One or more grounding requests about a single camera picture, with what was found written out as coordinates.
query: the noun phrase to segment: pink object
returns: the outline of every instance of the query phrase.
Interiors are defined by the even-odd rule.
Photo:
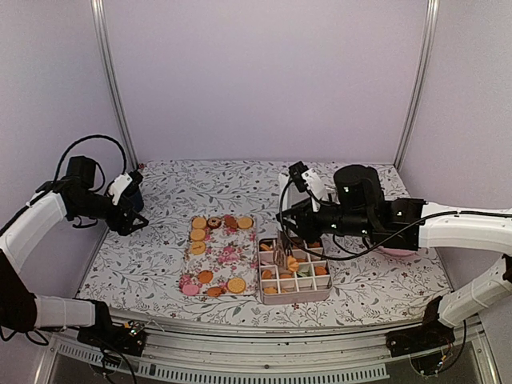
[[[195,284],[186,284],[183,286],[182,292],[187,296],[195,296],[199,293],[199,286],[196,286]]]
[[[380,246],[378,250],[380,250],[384,254],[394,256],[396,258],[406,258],[407,256],[412,256],[413,254],[416,254],[416,252],[414,252],[413,250],[396,250],[394,248],[384,248],[383,246]]]

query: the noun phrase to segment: white arm segment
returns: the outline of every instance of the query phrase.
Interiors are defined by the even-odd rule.
[[[422,217],[438,212],[475,210],[428,203]],[[512,214],[512,210],[477,210],[479,212]],[[438,246],[493,250],[512,256],[512,219],[462,214],[431,218],[420,226],[419,246]],[[500,258],[484,274],[442,297],[439,303],[439,321],[454,327],[469,316],[484,310],[512,294],[512,283],[503,279],[506,260]]]
[[[49,192],[26,210],[0,236],[0,249],[3,250],[17,274],[43,236],[65,216],[66,207],[61,195]],[[35,304],[38,309],[35,328],[94,324],[95,310],[91,302],[36,295]]]
[[[17,274],[26,258],[43,236],[66,216],[60,194],[49,192],[26,210],[9,229],[0,236],[0,249]]]

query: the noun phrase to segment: black cable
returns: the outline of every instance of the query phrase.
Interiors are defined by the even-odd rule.
[[[97,162],[96,160],[93,160],[93,162],[96,163],[96,166],[98,167],[100,173],[102,174],[102,184],[95,190],[91,191],[93,193],[96,193],[96,192],[99,192],[105,186],[106,179],[105,179],[105,172],[103,172],[103,168],[102,168],[102,166],[99,165],[99,162]]]
[[[280,218],[279,222],[281,224],[281,231],[284,232],[286,238],[290,242],[291,242],[291,239],[290,239],[290,237],[288,236],[288,233],[285,230],[284,224],[282,223],[283,222],[283,218],[282,218],[282,204],[284,202],[284,197],[285,197],[286,191],[288,190],[288,188],[290,188],[291,184],[292,184],[292,180],[289,180],[288,183],[285,185],[284,189],[282,190],[281,197],[279,199],[279,218]],[[418,224],[424,224],[425,221],[430,219],[430,218],[439,218],[441,216],[452,216],[452,215],[453,216],[459,216],[461,214],[473,214],[473,215],[477,215],[477,216],[491,216],[491,217],[496,217],[496,218],[512,218],[512,214],[498,214],[498,213],[493,213],[493,212],[480,212],[480,211],[476,211],[476,210],[461,210],[460,212],[458,212],[456,210],[448,210],[448,211],[445,211],[445,212],[437,212],[436,214],[429,214],[429,215],[425,216],[424,218],[419,218],[415,222],[412,222],[411,224],[409,224],[407,226],[404,226],[400,230],[397,230],[396,232],[394,232],[393,234],[391,234],[390,236],[388,236],[384,240],[378,242],[377,244],[371,246],[367,250],[364,250],[362,252],[359,252],[358,254],[354,254],[354,255],[349,256],[347,258],[333,258],[331,256],[325,256],[324,254],[319,254],[317,252],[313,252],[312,250],[308,250],[304,246],[301,246],[299,244],[296,244],[296,246],[297,246],[297,248],[299,248],[300,250],[303,250],[304,252],[306,252],[308,254],[312,254],[313,256],[317,256],[319,258],[324,258],[326,260],[335,260],[335,261],[342,261],[342,262],[343,261],[348,261],[348,260],[354,260],[356,258],[360,258],[361,256],[364,256],[365,254],[373,252],[374,250],[376,250],[380,246],[383,246],[386,242],[388,242],[392,238],[395,238],[396,236],[400,235],[401,233],[405,232],[409,228],[411,228],[413,226],[416,226]]]
[[[12,331],[12,333],[9,335],[9,336],[5,336],[3,334],[3,329],[2,327],[0,326],[0,339],[3,341],[3,342],[8,342],[9,340],[11,340],[18,332],[16,332],[15,330]]]
[[[106,136],[104,134],[91,134],[89,136],[80,138],[79,140],[71,143],[71,145],[67,147],[67,149],[62,154],[60,160],[58,161],[57,169],[55,171],[55,176],[54,176],[54,180],[52,181],[52,185],[55,184],[55,182],[57,181],[58,175],[61,173],[61,166],[64,163],[64,160],[66,159],[66,156],[68,155],[68,153],[73,148],[75,148],[78,144],[80,144],[81,142],[86,142],[87,140],[92,140],[93,138],[102,138],[104,140],[108,140],[109,142],[113,142],[116,146],[118,146],[119,151],[121,152],[121,156],[122,156],[122,172],[123,173],[126,172],[126,153],[125,153],[124,148],[122,148],[121,144],[115,138],[112,138],[110,136]]]
[[[336,245],[336,247],[338,247],[340,250],[342,250],[346,254],[358,254],[357,252],[352,252],[351,250],[348,250],[347,248],[344,248],[341,244],[339,244],[336,241],[336,235],[335,234],[333,234],[333,243]]]

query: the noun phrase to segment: floral tablecloth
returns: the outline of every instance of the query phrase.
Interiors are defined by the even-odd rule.
[[[428,301],[449,290],[437,254],[407,258],[371,253],[330,262],[333,289],[324,302],[265,306],[256,296],[187,297],[178,288],[190,219],[252,214],[260,238],[273,237],[278,174],[289,163],[257,161],[149,162],[143,170],[142,214],[150,225],[131,236],[110,232],[78,292],[122,310],[151,316],[245,326],[356,326],[413,321]],[[331,184],[345,164],[308,162]],[[387,198],[407,192],[392,166],[375,166]],[[327,254],[346,256],[324,237]],[[357,239],[344,245],[357,249]]]

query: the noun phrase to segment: yellow cookie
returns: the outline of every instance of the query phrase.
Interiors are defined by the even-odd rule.
[[[253,226],[253,219],[252,218],[240,218],[237,220],[238,228],[241,230],[248,230]]]
[[[227,289],[234,294],[240,294],[246,290],[246,281],[243,278],[232,278],[227,282]]]
[[[206,232],[204,230],[192,230],[190,232],[190,240],[193,242],[202,242],[206,237]]]
[[[190,252],[192,254],[204,254],[206,250],[206,244],[204,242],[193,242],[190,244]]]
[[[206,219],[205,218],[195,218],[192,221],[192,228],[195,230],[204,230],[206,228]]]

